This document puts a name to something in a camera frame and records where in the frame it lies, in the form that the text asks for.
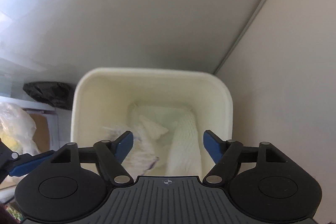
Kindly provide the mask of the white foam net purple band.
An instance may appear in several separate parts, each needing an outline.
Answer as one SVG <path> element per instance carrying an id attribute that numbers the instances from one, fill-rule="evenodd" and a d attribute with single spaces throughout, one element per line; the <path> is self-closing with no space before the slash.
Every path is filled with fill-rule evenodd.
<path id="1" fill-rule="evenodd" d="M 148 153 L 141 148 L 140 142 L 135 138 L 134 133 L 133 137 L 133 148 L 122 162 L 122 166 L 127 170 L 132 178 L 136 179 L 138 176 L 154 173 L 156 170 L 165 166 L 164 150 L 160 145 L 160 149 L 158 149 L 154 154 Z"/>

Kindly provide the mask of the white foam net sleeve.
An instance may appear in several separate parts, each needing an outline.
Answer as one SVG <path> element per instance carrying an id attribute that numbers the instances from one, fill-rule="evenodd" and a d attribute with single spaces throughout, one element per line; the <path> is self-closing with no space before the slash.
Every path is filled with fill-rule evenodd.
<path id="1" fill-rule="evenodd" d="M 167 157 L 166 176 L 201 176 L 202 159 L 196 119 L 186 111 L 177 121 Z"/>

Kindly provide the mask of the white tissue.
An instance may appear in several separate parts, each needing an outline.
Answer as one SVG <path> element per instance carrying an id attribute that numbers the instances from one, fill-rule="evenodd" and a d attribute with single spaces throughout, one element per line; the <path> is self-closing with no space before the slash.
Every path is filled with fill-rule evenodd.
<path id="1" fill-rule="evenodd" d="M 169 133 L 169 129 L 155 121 L 156 118 L 149 118 L 150 113 L 152 114 L 153 112 L 134 105 L 130 110 L 129 121 L 141 148 L 148 153 L 154 154 L 160 149 L 158 141 Z"/>

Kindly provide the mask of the cream square trash bin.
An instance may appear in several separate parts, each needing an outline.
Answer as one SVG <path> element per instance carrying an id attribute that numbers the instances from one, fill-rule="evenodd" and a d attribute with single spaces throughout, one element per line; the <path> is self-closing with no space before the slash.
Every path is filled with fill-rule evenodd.
<path id="1" fill-rule="evenodd" d="M 132 106 L 153 112 L 169 129 L 158 141 L 164 150 L 165 166 L 148 176 L 166 176 L 166 164 L 177 121 L 186 111 L 196 119 L 202 159 L 202 175 L 214 166 L 203 146 L 203 134 L 210 130 L 231 139 L 233 101 L 228 87 L 217 77 L 202 72 L 163 69 L 98 68 L 79 81 L 73 99 L 71 140 L 89 147 L 100 140 L 114 140 L 131 131 Z"/>

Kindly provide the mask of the translucent plastic bag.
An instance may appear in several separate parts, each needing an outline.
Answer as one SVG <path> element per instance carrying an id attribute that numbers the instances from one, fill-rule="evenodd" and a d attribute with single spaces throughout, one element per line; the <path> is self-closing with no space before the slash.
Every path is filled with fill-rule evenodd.
<path id="1" fill-rule="evenodd" d="M 16 104 L 1 102 L 1 141 L 19 155 L 39 154 L 33 136 L 36 132 L 34 120 Z"/>

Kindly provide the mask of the black garbage bag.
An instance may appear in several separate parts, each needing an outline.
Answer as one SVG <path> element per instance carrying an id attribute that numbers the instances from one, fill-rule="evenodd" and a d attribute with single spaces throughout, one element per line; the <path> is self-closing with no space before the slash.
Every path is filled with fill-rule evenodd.
<path id="1" fill-rule="evenodd" d="M 68 83 L 54 81 L 25 83 L 23 91 L 37 102 L 63 110 L 72 110 L 75 86 Z"/>

